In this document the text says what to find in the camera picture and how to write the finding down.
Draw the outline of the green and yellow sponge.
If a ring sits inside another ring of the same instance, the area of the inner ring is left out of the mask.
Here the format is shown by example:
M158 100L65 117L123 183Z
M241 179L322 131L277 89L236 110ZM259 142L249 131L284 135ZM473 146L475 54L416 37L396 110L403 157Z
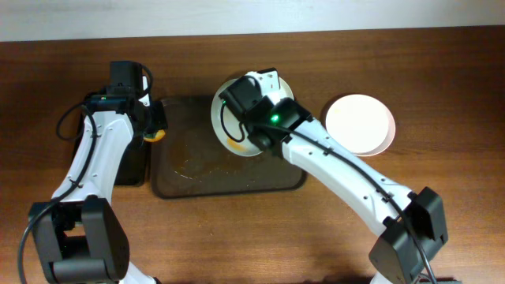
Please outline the green and yellow sponge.
M156 133L149 133L146 134L143 138L144 141L148 143L155 143L157 141L160 141L162 138L164 138L166 135L166 132L164 129L158 130Z

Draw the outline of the white plate top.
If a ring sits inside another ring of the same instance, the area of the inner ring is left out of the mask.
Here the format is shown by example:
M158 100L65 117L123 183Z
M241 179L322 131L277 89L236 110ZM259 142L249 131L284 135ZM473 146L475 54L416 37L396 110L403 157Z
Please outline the white plate top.
M236 140L241 138L241 132L239 129L239 120L225 107L223 112L221 112L223 106L223 99L219 98L219 94L226 88L232 85L237 79L228 80L222 84L218 91L215 93L214 98L211 102L211 124L214 129L215 135L217 136L219 142L230 152L235 155L240 155L244 157L252 157L259 155L263 151L257 146L252 144L248 139L248 133L245 128L242 128L245 139L238 143L232 140L224 131L221 121L224 122L226 131Z

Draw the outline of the white plate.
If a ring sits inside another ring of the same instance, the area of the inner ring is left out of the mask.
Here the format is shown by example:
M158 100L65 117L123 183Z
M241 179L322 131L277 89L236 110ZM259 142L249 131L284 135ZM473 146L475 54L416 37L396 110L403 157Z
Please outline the white plate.
M333 100L325 111L324 127L334 140L361 157L386 151L396 134L390 109L363 94L342 95Z
M215 135L217 136L219 142L230 152L235 155L240 155L244 157L252 157L259 155L263 151L257 146L252 144L248 139L248 133L245 128L242 128L245 139L238 143L232 140L224 131L221 121L224 122L226 131L236 140L241 138L241 132L239 129L239 120L225 107L223 112L221 112L223 106L223 99L219 98L219 94L226 88L232 85L237 79L228 80L222 84L218 91L215 93L214 98L211 102L211 124L214 129Z

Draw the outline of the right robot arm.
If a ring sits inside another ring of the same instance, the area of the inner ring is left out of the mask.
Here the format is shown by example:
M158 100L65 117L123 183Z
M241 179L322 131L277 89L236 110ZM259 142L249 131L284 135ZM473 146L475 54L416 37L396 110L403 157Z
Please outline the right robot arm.
M269 151L344 201L378 237L368 255L372 282L437 281L430 262L448 241L441 196L429 187L415 193L346 150L295 100L277 69L224 83L211 103L211 123L235 155Z

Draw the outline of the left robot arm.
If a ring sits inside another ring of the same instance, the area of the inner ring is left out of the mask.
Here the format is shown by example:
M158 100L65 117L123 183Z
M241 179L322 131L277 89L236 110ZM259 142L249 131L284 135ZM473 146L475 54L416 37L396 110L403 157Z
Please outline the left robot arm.
M88 95L80 141L65 179L47 202L34 203L17 252L33 237L49 283L157 283L130 260L129 241L111 207L114 183L130 145L161 140L167 128L163 105L153 101L154 77L139 62L110 64L110 84Z

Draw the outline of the small black tray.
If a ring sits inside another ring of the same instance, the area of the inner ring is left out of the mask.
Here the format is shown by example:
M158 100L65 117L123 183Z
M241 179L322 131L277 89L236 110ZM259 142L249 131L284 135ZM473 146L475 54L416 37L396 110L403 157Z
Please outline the small black tray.
M136 187L143 185L148 153L148 143L140 136L134 137L122 156L114 184Z

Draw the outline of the brown plastic serving tray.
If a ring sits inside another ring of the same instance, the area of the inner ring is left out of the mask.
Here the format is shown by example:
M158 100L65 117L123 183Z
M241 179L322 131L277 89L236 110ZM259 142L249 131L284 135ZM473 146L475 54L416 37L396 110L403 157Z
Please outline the brown plastic serving tray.
M151 145L151 190L165 200L299 189L307 173L269 153L228 151L211 125L210 96L162 100L168 128Z

